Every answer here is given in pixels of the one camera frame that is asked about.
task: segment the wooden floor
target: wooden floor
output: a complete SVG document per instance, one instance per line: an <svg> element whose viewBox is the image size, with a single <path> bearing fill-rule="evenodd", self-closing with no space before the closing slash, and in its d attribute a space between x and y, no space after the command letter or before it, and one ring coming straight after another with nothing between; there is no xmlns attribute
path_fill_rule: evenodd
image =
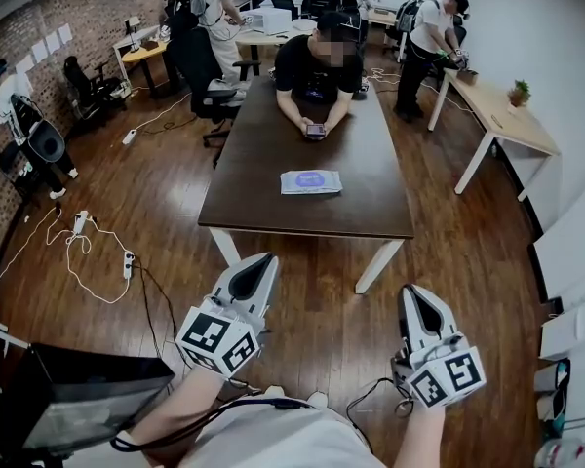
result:
<svg viewBox="0 0 585 468"><path fill-rule="evenodd" d="M379 54L376 31L367 68L394 72L395 61ZM88 210L101 228L116 231L163 285L181 323L226 267L209 231L197 225L215 156L202 146L201 135L212 125L198 120L156 135L141 131L132 145L121 143L129 129L179 98L153 101L140 91L128 112L73 140L69 152L80 176L66 184L61 203L68 222ZM389 358L400 341L397 292L404 283L416 283L450 305L459 329L479 347L487 373L484 389L448 410L442 466L531 466L540 437L532 377L545 314L527 257L532 232L517 191L502 164L486 157L463 195L455 195L483 136L476 120L447 103L429 134L426 123L436 98L431 90L421 90L427 119L412 125L392 112L396 94L380 98L409 189L415 239L360 296L354 284L376 251L372 240L235 234L242 256L269 251L282 261L279 292L268 313L273 335L241 377L259 387L280 384L292 397L322 390L330 406L344 412L366 384L389 375ZM192 117L186 102L146 130ZM7 260L51 206L44 191L42 209L28 211L30 220L19 225ZM123 254L112 238L92 229L86 229L92 252L83 256L74 245L72 267L96 293L114 298L124 288ZM139 278L123 299L106 305L68 275L65 248L62 240L45 246L45 227L40 228L0 282L0 321L26 341L154 356ZM148 297L164 359L181 376L164 298L150 283ZM354 416L389 465L406 425L394 414L398 401L394 389L380 386Z"/></svg>

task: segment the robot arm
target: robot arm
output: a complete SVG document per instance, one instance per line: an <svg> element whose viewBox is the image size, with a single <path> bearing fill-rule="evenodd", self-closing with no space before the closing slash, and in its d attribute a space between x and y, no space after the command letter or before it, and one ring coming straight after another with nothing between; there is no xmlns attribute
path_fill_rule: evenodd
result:
<svg viewBox="0 0 585 468"><path fill-rule="evenodd" d="M399 317L404 346L391 360L394 382L405 383L426 408L458 402L486 384L477 347L470 347L437 296L405 285Z"/></svg>
<svg viewBox="0 0 585 468"><path fill-rule="evenodd" d="M250 256L226 269L201 306L191 307L177 333L185 356L231 378L257 354L278 270L279 260L271 253Z"/></svg>

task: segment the white paper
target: white paper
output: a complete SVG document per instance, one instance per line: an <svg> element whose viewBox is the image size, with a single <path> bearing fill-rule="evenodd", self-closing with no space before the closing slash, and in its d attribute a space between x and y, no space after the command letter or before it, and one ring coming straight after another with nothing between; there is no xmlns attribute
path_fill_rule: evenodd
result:
<svg viewBox="0 0 585 468"><path fill-rule="evenodd" d="M35 56L37 64L48 56L48 49L46 49L46 42L40 40L32 46L32 54Z"/></svg>
<svg viewBox="0 0 585 468"><path fill-rule="evenodd" d="M69 27L69 24L61 26L58 29L58 34L60 35L60 41L63 45L73 38L73 36L71 36L71 28Z"/></svg>
<svg viewBox="0 0 585 468"><path fill-rule="evenodd" d="M48 44L48 52L50 54L60 49L59 36L55 31L46 36L46 43Z"/></svg>
<svg viewBox="0 0 585 468"><path fill-rule="evenodd" d="M28 54L16 65L16 72L18 74L27 73L34 67L35 63L32 61L32 55Z"/></svg>

